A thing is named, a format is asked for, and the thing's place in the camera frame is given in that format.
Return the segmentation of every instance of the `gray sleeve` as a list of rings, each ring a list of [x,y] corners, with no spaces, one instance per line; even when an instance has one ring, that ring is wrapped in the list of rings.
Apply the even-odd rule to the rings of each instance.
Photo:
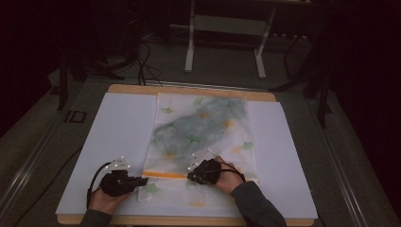
[[[258,226],[287,226],[283,216],[265,198],[256,183],[242,183],[233,190],[231,195],[235,198],[235,204],[245,219],[249,219]]]
[[[87,210],[79,227],[107,227],[112,217],[97,210]]]

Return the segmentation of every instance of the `person's left hand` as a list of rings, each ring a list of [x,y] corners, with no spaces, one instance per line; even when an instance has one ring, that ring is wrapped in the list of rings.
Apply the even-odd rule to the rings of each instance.
[[[102,189],[97,190],[92,194],[91,202],[89,203],[90,210],[97,210],[108,215],[113,215],[115,209],[126,200],[132,193],[127,193],[118,197],[111,197],[103,192]]]

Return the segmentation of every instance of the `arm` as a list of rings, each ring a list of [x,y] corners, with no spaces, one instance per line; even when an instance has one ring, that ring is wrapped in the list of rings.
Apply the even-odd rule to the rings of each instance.
[[[119,197],[111,197],[103,192],[102,189],[97,190],[91,197],[89,208],[83,217],[80,227],[107,227],[112,220],[113,214],[117,207],[131,193]]]
[[[216,161],[225,163],[221,157]],[[241,215],[251,226],[281,227],[287,226],[286,221],[274,205],[268,201],[262,191],[254,182],[244,183],[242,179],[233,172],[221,172],[215,187],[235,198],[235,204]]]

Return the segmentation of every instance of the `hand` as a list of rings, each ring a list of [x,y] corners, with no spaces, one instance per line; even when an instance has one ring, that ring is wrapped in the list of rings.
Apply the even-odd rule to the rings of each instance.
[[[111,197],[103,192],[102,189],[97,190],[92,194],[91,202],[89,203],[90,210],[97,210],[108,215],[113,215],[115,209],[126,200],[132,193],[127,193],[118,197]]]
[[[217,156],[215,160],[220,163],[226,163],[220,156]],[[222,164],[221,169],[232,169],[232,168],[225,164]],[[242,181],[241,177],[239,177],[238,174],[234,172],[223,171],[220,172],[220,177],[218,178],[218,181],[215,183],[215,187],[220,189],[222,192],[226,194],[231,194],[231,192],[233,192],[233,190],[242,183],[244,182]]]

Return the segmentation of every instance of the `dark background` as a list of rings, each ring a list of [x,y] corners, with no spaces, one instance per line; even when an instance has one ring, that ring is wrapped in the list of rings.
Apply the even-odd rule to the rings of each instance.
[[[0,136],[51,88],[46,76],[59,67],[60,44],[80,49],[93,59],[123,54],[118,42],[129,19],[126,15],[115,16],[126,12],[120,11],[120,6],[110,7],[111,2],[125,1],[96,1],[92,5],[89,1],[2,1]],[[189,1],[145,2],[143,19],[162,37],[168,36],[169,24],[187,25]],[[280,9],[273,31],[297,33],[302,9]],[[102,21],[108,13],[115,20]],[[361,2],[357,12],[344,14],[345,19],[339,23],[346,27],[346,38],[334,34],[326,44],[336,44],[343,50],[330,87],[337,93],[399,217],[400,17],[399,1]],[[77,32],[71,36],[71,30]]]

